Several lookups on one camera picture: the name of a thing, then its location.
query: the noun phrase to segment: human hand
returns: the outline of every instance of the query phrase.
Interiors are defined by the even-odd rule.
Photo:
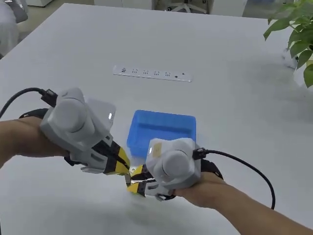
[[[41,119],[24,117],[14,120],[16,155],[27,157],[66,156],[68,152],[55,145],[40,130]]]
[[[223,194],[226,193],[225,191],[230,187],[217,175],[203,172],[198,183],[190,188],[177,189],[174,195],[185,198],[195,206],[215,209]]]

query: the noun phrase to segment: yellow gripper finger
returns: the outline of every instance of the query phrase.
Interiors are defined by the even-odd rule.
[[[145,164],[137,167],[136,170],[131,173],[131,177],[132,180],[148,180],[153,178]]]

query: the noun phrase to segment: power strip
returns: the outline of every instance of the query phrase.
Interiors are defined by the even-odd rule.
[[[114,75],[129,76],[129,77],[144,77],[162,80],[192,82],[192,76],[185,72],[160,71],[140,69],[138,67],[114,66]]]

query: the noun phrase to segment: yellow label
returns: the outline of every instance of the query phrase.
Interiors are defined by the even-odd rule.
[[[161,157],[161,153],[162,153],[162,143],[156,143],[153,146],[152,157],[153,158],[159,158],[159,157]]]

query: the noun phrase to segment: black strap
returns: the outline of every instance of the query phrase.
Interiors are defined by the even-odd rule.
[[[36,109],[30,112],[24,113],[19,118],[37,117],[40,119],[44,119],[44,116],[47,112],[48,112],[48,109]]]
[[[201,172],[211,172],[211,173],[216,174],[222,180],[224,179],[223,175],[221,174],[217,166],[213,162],[210,162],[205,159],[201,159]]]

